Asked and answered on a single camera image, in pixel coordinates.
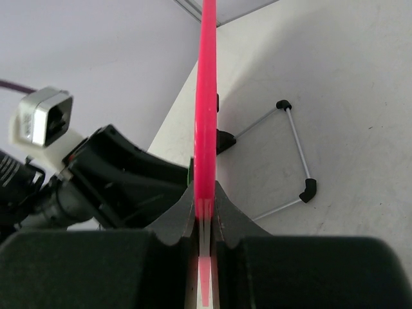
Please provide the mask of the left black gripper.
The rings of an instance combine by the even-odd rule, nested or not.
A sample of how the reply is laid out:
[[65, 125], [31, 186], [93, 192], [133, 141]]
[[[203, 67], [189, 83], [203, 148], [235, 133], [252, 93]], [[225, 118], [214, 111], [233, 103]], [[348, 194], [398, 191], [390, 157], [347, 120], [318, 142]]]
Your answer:
[[132, 144], [115, 127], [98, 129], [63, 152], [46, 179], [30, 160], [1, 153], [1, 229], [66, 229], [90, 219], [104, 228], [143, 228], [172, 207], [189, 170]]

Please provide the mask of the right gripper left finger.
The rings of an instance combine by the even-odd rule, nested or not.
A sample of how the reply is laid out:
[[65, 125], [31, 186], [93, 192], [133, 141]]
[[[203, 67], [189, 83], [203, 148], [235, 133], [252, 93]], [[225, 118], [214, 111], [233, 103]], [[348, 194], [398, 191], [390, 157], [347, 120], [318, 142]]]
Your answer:
[[176, 245], [182, 238], [189, 238], [195, 225], [194, 185], [186, 188], [182, 197], [144, 230], [168, 246]]

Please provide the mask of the green whiteboard eraser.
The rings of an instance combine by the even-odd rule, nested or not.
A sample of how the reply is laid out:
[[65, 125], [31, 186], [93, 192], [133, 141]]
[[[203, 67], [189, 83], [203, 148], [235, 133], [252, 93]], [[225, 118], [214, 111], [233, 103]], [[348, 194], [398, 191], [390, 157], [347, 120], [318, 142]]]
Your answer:
[[190, 186], [193, 178], [193, 171], [192, 171], [193, 165], [191, 164], [188, 168], [187, 172], [187, 186]]

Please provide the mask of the pink framed whiteboard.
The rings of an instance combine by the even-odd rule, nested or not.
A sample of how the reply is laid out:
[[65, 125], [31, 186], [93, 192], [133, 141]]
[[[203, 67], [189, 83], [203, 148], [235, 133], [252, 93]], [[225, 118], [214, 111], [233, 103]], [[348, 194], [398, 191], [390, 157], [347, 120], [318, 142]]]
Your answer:
[[199, 230], [198, 266], [203, 306], [209, 306], [211, 221], [216, 181], [216, 131], [216, 2], [204, 1], [194, 118], [194, 206]]

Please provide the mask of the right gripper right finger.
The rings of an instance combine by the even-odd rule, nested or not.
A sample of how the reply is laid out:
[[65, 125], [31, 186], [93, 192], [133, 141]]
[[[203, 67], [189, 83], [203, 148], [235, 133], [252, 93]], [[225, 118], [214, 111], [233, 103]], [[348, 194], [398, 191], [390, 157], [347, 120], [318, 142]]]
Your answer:
[[239, 250], [246, 247], [267, 247], [274, 237], [252, 221], [227, 196], [216, 181], [212, 218], [212, 247], [214, 250]]

